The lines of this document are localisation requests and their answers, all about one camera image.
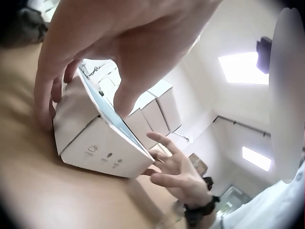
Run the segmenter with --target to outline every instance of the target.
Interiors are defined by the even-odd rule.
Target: cardboard box
[[[156,98],[149,92],[144,92],[138,99],[140,110],[153,132],[164,136],[170,133]]]
[[[58,155],[67,164],[134,178],[154,162],[79,70],[64,86],[53,124]]]
[[[169,131],[176,131],[181,126],[181,119],[174,98],[173,86],[160,80],[148,92],[155,96]]]
[[[118,87],[115,87],[111,93],[105,94],[105,97],[109,100],[109,102],[113,105],[113,98],[114,94],[117,91]],[[130,130],[134,133],[134,135],[139,139],[139,141],[143,144],[143,146],[146,149],[150,149],[154,145],[156,145],[156,142],[151,140],[146,136],[146,133],[152,132],[151,127],[149,126],[147,120],[145,119],[143,113],[141,112],[141,108],[145,106],[149,102],[149,99],[147,100],[147,97],[144,95],[141,95],[137,102],[135,103],[135,106],[133,110],[130,112],[129,116],[124,120],[126,125],[130,128]]]
[[[117,65],[112,60],[84,59],[83,62],[85,63],[85,68],[88,71],[88,74],[93,72],[95,67],[102,66],[92,76],[90,76],[90,81],[93,81],[94,83],[99,83],[103,78],[108,77],[110,72],[117,68]]]

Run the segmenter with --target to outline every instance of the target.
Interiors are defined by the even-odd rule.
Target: wooden table
[[[24,228],[153,228],[175,201],[140,176],[122,179],[64,164],[38,127],[33,90],[39,45],[0,51],[0,190]]]

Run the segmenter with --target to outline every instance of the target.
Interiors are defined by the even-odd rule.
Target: light fixture
[[[257,52],[218,57],[228,83],[269,85],[269,74],[257,68]]]
[[[242,157],[265,171],[270,169],[271,159],[244,146],[242,147]]]

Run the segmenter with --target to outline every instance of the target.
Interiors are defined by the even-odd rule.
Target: black watch strap
[[[212,196],[212,197],[213,198],[211,202],[204,207],[190,210],[186,204],[184,205],[186,209],[186,211],[184,212],[184,216],[189,227],[195,227],[202,220],[204,216],[207,216],[214,211],[215,203],[220,202],[220,198],[218,196]]]

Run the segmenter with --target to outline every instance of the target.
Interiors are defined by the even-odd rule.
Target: black object
[[[186,204],[184,205],[184,208],[186,209],[186,211],[184,212],[184,216],[190,228],[195,227],[204,216],[207,216],[214,211],[215,203],[220,202],[220,198],[218,196],[212,197],[213,198],[211,202],[204,207],[190,210]]]
[[[268,37],[261,37],[256,43],[256,51],[258,54],[257,68],[263,73],[269,73],[270,55],[271,55],[272,40]]]
[[[27,7],[28,0],[12,0],[0,14],[0,46],[23,47],[44,40],[49,23],[44,22],[41,12]]]
[[[210,176],[208,176],[208,177],[203,177],[203,179],[206,182],[208,190],[210,191],[212,189],[212,185],[214,184],[212,178]]]

